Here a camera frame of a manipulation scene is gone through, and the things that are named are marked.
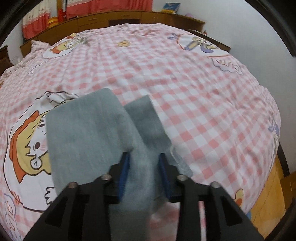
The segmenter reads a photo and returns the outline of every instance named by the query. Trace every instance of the pink checkered bedsheet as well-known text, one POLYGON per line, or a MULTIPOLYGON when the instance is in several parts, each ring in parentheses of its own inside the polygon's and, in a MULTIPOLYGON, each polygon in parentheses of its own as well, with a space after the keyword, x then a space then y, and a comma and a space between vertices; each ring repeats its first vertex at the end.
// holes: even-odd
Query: pink checkered bedsheet
MULTIPOLYGON (((279 110, 246 66, 163 24, 87 30, 51 47, 34 42, 0 83, 0 223, 13 240, 22 240, 56 197, 45 113, 100 88, 122 104, 149 95, 194 181, 218 181, 246 213, 278 148, 279 110)), ((177 224, 178 205, 164 205, 152 215, 150 239, 175 240, 177 224)))

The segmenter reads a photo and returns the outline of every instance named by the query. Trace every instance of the cartoon girl face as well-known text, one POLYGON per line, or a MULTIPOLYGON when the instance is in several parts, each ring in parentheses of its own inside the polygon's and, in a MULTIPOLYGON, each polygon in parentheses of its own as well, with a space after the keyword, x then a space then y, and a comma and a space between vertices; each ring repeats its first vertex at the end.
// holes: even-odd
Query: cartoon girl face
POLYGON ((74 48, 76 45, 77 45, 76 41, 68 40, 68 41, 65 41, 65 42, 59 44, 58 46, 54 47, 50 51, 52 51, 55 54, 59 54, 60 52, 62 52, 64 50, 74 48))
POLYGON ((26 174, 51 173, 46 143, 46 113, 39 115, 35 111, 12 136, 9 157, 19 183, 26 174))
POLYGON ((46 141, 46 114, 41 117, 37 127, 29 141, 27 147, 30 148, 30 156, 36 156, 31 160, 30 165, 34 170, 39 170, 42 166, 42 160, 47 154, 47 141, 46 141))

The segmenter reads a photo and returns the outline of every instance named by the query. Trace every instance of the curtain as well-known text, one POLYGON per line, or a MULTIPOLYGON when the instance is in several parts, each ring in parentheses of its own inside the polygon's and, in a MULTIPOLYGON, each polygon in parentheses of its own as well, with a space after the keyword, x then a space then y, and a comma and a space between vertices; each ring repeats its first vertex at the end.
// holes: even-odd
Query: curtain
POLYGON ((151 11, 153 0, 68 0, 67 19, 116 10, 151 11))
POLYGON ((22 19, 22 32, 25 39, 30 39, 48 27, 51 0, 43 0, 22 19))

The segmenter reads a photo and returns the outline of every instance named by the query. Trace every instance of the book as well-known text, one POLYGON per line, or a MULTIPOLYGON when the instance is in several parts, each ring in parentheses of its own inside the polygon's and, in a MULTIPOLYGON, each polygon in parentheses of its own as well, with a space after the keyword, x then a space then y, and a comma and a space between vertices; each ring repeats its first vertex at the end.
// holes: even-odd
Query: book
POLYGON ((161 12, 165 12, 165 13, 176 13, 178 11, 178 8, 180 7, 180 3, 166 3, 163 6, 163 9, 161 10, 161 12))

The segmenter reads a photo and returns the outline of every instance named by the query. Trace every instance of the gray cloth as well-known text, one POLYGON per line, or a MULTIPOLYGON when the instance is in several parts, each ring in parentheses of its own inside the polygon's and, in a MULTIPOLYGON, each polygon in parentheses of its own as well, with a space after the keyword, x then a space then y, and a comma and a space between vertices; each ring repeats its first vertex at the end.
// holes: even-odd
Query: gray cloth
POLYGON ((101 89, 49 111, 46 135, 57 193, 72 181, 94 181, 131 152, 122 202, 110 205, 113 241, 147 240, 149 215, 164 202, 158 155, 166 153, 182 174, 192 172, 176 153, 148 96, 125 107, 109 89, 101 89))

